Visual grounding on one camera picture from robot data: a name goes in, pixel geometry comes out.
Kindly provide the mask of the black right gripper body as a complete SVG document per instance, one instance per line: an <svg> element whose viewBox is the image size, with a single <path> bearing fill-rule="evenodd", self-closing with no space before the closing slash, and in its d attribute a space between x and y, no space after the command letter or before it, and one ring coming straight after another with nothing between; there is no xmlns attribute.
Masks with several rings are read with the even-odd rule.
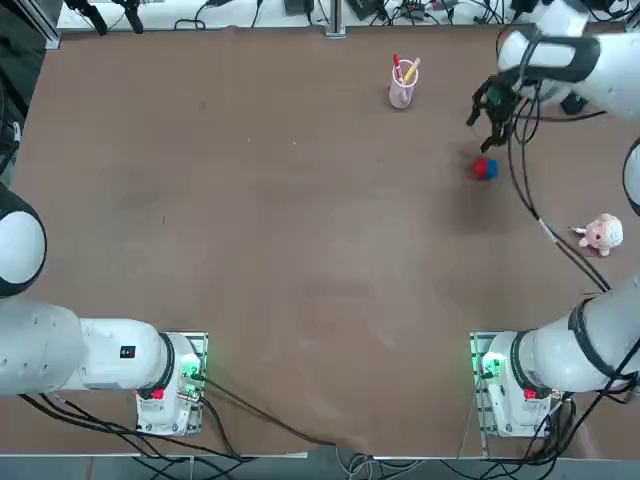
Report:
<svg viewBox="0 0 640 480"><path fill-rule="evenodd" d="M520 100L516 81L506 75L491 75L487 79L483 106L491 115L509 115Z"/></svg>

